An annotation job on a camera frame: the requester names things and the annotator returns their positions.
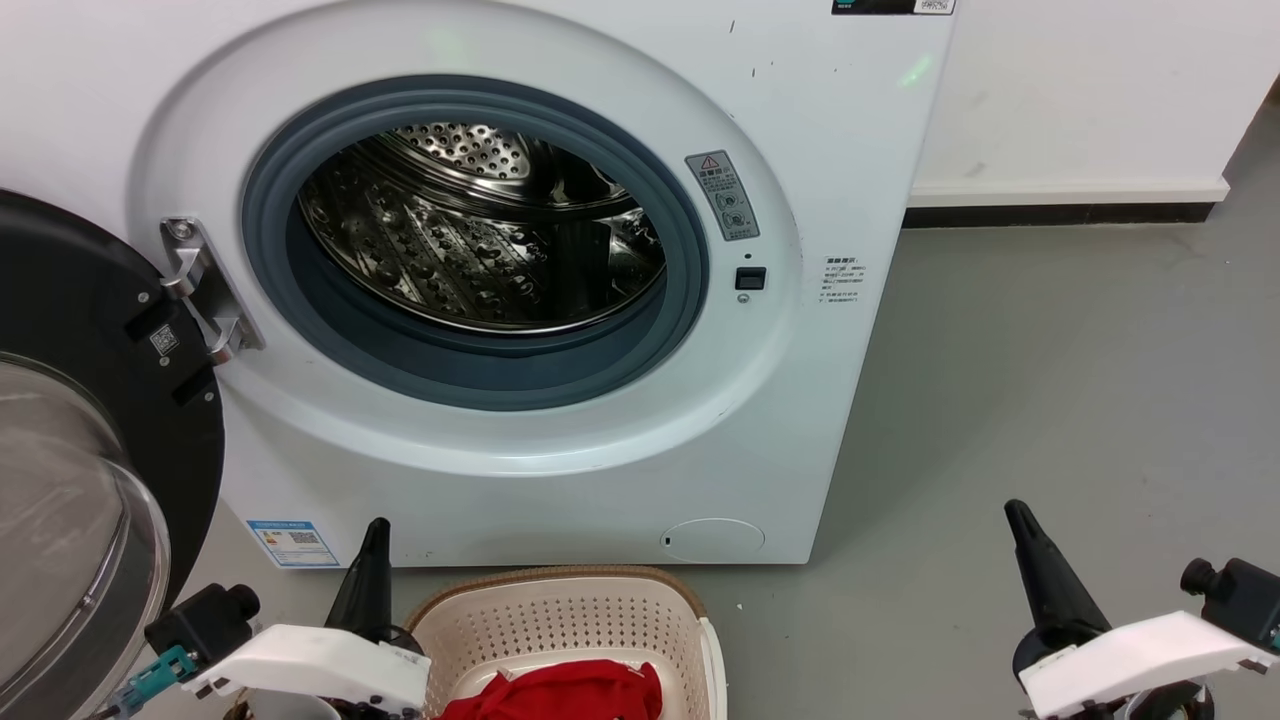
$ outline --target white wall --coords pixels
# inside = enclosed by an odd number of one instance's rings
[[[914,206],[1221,200],[1275,0],[960,0]]]

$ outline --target black baseboard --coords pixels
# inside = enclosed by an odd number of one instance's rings
[[[1203,223],[1217,202],[908,208],[904,229]]]

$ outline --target qr code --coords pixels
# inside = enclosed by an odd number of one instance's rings
[[[161,356],[169,355],[178,347],[178,336],[173,334],[173,328],[169,325],[161,325],[159,331],[151,333],[151,345]]]

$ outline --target black sticker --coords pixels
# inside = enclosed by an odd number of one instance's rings
[[[832,0],[832,15],[950,15],[956,0]]]

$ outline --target teal connector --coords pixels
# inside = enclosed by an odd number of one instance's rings
[[[116,717],[132,717],[151,698],[196,674],[196,664],[180,647],[170,647],[111,696]]]

